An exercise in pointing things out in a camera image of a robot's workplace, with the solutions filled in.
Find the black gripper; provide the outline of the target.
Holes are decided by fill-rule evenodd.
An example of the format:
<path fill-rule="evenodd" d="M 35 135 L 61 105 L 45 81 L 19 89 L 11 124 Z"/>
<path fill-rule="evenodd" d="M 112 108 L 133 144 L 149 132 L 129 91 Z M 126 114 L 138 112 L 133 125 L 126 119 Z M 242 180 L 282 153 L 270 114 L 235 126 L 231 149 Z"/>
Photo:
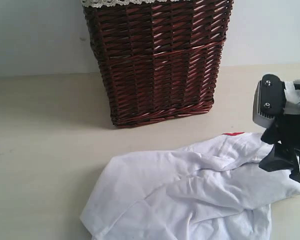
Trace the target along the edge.
<path fill-rule="evenodd" d="M 272 149 L 258 164 L 266 172 L 289 170 L 289 178 L 300 183 L 300 122 L 280 117 L 267 128 L 261 140 Z"/>

